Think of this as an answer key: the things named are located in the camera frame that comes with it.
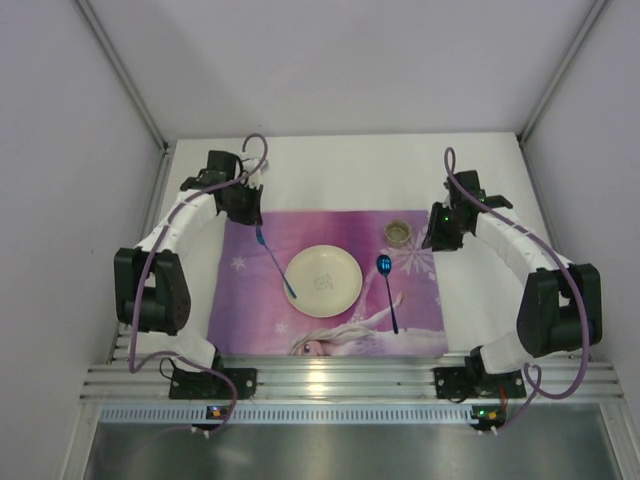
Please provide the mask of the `blue plastic fork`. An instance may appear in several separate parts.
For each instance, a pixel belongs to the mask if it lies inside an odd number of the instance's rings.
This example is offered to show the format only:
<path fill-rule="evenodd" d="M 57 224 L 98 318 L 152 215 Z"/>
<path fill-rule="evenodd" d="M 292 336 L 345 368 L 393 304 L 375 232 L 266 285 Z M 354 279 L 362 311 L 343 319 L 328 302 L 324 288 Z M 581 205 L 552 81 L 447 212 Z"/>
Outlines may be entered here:
<path fill-rule="evenodd" d="M 294 291 L 294 289 L 292 288 L 290 282 L 288 281 L 288 279 L 286 278 L 285 272 L 283 271 L 283 269 L 281 268 L 278 260 L 276 259 L 274 253 L 272 252 L 272 250 L 269 248 L 269 246 L 266 243 L 266 240 L 264 238 L 263 232 L 262 232 L 262 228 L 260 226 L 256 226 L 255 227 L 255 235 L 256 235 L 256 239 L 258 241 L 258 243 L 267 251 L 267 253 L 269 254 L 271 260 L 273 261 L 278 273 L 280 274 L 284 285 L 286 287 L 286 290 L 288 292 L 288 294 L 290 295 L 291 298 L 296 299 L 297 295 Z"/>

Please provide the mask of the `small beige cup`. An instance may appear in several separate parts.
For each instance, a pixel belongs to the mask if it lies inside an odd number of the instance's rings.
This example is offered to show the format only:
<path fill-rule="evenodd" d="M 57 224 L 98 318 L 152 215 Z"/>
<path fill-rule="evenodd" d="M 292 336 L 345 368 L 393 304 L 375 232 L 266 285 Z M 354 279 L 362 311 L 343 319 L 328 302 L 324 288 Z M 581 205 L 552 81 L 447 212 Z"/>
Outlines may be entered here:
<path fill-rule="evenodd" d="M 412 227 L 402 220 L 393 220 L 384 229 L 386 243 L 392 248 L 406 246 L 411 241 L 412 233 Z"/>

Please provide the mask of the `blue plastic spoon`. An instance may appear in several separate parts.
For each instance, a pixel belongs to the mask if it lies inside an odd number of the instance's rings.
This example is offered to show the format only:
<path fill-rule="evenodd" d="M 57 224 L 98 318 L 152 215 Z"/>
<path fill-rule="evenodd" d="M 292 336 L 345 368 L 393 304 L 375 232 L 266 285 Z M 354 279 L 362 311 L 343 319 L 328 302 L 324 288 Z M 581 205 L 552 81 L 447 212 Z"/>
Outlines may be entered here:
<path fill-rule="evenodd" d="M 384 281 L 385 281 L 388 300 L 389 300 L 389 308 L 390 308 L 390 315 L 391 315 L 391 321 L 392 321 L 392 329 L 393 329 L 394 334 L 398 335 L 399 334 L 399 327 L 398 327 L 397 318 L 396 318 L 396 314 L 395 314 L 394 300 L 393 300 L 392 295 L 391 295 L 391 288 L 390 288 L 390 283 L 389 283 L 389 275 L 390 275 L 391 270 L 392 270 L 391 258 L 388 255 L 385 255 L 385 254 L 379 255 L 377 257 L 377 259 L 376 259 L 376 268 L 377 268 L 378 273 L 384 278 Z"/>

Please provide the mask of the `purple pink printed cloth mat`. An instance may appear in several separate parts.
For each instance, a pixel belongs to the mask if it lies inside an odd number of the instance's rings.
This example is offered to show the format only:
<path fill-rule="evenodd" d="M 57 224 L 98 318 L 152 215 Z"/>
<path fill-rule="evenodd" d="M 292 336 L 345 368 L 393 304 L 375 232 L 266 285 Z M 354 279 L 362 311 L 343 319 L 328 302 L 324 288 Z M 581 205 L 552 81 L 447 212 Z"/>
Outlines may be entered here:
<path fill-rule="evenodd" d="M 425 210 L 309 211 L 264 214 L 262 232 L 285 272 L 300 251 L 332 245 L 359 263 L 363 287 L 354 306 L 312 318 L 288 301 L 284 282 L 252 227 L 225 227 L 208 338 L 222 353 L 294 356 L 440 356 L 449 346 L 435 260 L 422 249 Z M 413 230 L 404 247 L 386 243 L 393 220 Z M 376 259 L 391 258 L 389 275 L 399 334 L 395 335 L 384 278 Z"/>

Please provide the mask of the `cream round plate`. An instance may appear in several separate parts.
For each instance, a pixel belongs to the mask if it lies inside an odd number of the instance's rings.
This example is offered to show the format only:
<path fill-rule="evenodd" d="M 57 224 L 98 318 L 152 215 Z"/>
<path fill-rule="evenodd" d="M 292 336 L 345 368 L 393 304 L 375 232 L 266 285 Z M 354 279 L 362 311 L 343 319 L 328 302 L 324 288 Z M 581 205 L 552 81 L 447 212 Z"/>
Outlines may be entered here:
<path fill-rule="evenodd" d="M 357 260 L 346 250 L 316 245 L 297 253 L 287 265 L 284 284 L 289 303 L 312 318 L 331 318 L 355 305 L 363 287 Z"/>

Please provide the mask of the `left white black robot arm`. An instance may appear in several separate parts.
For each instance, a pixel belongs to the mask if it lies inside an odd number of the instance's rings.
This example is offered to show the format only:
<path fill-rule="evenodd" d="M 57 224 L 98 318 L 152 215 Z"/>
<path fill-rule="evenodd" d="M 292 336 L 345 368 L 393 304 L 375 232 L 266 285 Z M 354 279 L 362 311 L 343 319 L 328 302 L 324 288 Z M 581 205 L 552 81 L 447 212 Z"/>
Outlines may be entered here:
<path fill-rule="evenodd" d="M 129 369 L 151 359 L 177 359 L 210 369 L 217 353 L 208 338 L 210 285 L 197 286 L 197 245 L 218 216 L 250 227 L 262 223 L 261 173 L 267 157 L 211 150 L 207 163 L 181 185 L 168 213 L 137 245 L 114 257 L 117 319 L 131 328 Z"/>

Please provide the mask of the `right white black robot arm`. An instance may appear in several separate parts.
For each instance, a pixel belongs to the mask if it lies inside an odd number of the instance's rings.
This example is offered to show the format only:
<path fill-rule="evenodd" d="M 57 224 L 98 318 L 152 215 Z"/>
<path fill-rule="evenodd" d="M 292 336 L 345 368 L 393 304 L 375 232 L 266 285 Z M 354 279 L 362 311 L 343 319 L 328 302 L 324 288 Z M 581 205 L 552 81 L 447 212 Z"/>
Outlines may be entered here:
<path fill-rule="evenodd" d="M 471 234 L 483 241 L 524 287 L 515 326 L 501 338 L 476 347 L 465 359 L 480 375 L 515 371 L 532 360 L 574 351 L 603 336 L 599 271 L 555 252 L 524 227 L 513 204 L 488 196 L 475 170 L 449 176 L 443 202 L 432 205 L 422 247 L 453 252 Z"/>

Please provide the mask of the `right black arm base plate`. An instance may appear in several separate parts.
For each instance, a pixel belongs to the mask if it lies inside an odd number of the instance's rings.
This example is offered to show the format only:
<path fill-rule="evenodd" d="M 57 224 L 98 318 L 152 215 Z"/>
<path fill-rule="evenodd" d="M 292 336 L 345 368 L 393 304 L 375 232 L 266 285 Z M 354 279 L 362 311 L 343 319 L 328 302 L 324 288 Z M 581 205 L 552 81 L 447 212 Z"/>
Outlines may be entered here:
<path fill-rule="evenodd" d="M 465 367 L 433 369 L 436 397 L 462 403 L 468 399 L 523 399 L 526 388 L 520 372 L 472 377 Z"/>

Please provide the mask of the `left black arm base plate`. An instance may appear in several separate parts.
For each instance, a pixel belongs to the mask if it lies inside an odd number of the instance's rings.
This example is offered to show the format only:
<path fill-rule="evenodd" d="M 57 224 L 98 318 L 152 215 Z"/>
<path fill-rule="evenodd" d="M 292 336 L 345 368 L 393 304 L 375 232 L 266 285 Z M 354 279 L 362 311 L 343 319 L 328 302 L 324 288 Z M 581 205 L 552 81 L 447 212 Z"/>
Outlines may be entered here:
<path fill-rule="evenodd" d="M 254 368 L 225 368 L 222 373 L 235 385 L 238 400 L 255 394 L 257 370 Z M 176 369 L 169 389 L 171 400 L 231 400 L 231 387 L 222 379 L 205 372 Z"/>

